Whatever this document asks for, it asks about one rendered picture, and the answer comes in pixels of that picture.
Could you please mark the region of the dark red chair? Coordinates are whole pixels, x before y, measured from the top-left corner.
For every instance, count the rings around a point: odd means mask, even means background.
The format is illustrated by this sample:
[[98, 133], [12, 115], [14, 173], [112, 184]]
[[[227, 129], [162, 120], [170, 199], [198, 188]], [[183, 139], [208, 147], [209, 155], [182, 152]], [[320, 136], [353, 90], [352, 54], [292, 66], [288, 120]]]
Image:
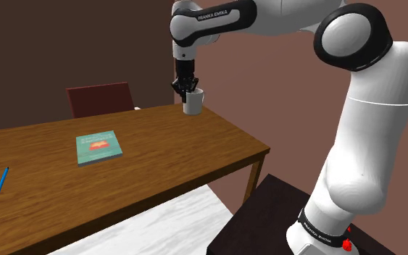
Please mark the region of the dark red chair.
[[127, 82], [67, 88], [66, 93], [74, 118], [135, 109]]

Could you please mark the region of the white mug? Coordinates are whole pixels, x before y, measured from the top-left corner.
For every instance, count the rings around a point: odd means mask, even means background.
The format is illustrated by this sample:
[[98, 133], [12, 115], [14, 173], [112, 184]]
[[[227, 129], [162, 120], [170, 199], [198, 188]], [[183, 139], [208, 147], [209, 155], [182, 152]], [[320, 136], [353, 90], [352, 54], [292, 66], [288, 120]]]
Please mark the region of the white mug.
[[204, 96], [204, 91], [200, 88], [196, 88], [193, 92], [187, 92], [186, 102], [183, 103], [183, 113], [187, 115], [201, 114]]

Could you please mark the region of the brown wooden table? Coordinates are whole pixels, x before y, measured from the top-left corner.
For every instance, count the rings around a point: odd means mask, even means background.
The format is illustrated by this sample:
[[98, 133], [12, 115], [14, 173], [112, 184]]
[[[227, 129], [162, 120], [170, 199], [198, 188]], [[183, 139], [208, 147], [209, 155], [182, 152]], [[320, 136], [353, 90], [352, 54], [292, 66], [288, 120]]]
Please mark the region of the brown wooden table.
[[[76, 138], [113, 130], [122, 156], [78, 166]], [[251, 166], [269, 147], [179, 104], [0, 130], [0, 255], [46, 255]]]

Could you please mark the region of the dark robot stand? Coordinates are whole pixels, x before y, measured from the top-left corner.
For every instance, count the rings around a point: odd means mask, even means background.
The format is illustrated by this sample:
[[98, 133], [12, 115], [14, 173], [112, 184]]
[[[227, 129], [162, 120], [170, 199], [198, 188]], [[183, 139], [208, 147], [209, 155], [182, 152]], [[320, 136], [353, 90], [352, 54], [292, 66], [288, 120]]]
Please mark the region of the dark robot stand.
[[311, 195], [268, 175], [209, 244], [207, 255], [293, 255], [309, 242], [330, 254], [329, 239], [344, 241], [349, 228], [352, 251], [396, 255], [351, 224], [354, 215], [338, 208], [318, 181]]

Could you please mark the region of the blue pen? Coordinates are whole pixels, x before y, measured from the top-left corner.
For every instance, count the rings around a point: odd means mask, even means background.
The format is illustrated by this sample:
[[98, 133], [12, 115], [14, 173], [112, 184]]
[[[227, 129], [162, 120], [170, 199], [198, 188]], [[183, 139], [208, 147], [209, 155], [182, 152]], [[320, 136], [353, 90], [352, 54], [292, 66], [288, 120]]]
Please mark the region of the blue pen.
[[7, 177], [8, 171], [9, 171], [9, 167], [6, 167], [3, 174], [2, 174], [2, 176], [1, 176], [1, 179], [0, 179], [0, 193], [1, 193], [1, 189], [2, 189], [2, 187], [4, 185], [4, 181], [5, 181], [6, 177]]

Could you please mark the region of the teal book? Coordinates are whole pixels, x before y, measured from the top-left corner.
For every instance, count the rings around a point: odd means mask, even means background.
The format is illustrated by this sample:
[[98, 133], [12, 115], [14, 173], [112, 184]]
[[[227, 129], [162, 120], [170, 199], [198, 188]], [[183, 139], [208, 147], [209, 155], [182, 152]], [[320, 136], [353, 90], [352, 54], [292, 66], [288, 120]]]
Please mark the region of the teal book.
[[79, 167], [122, 156], [122, 149], [113, 130], [78, 136], [75, 140]]

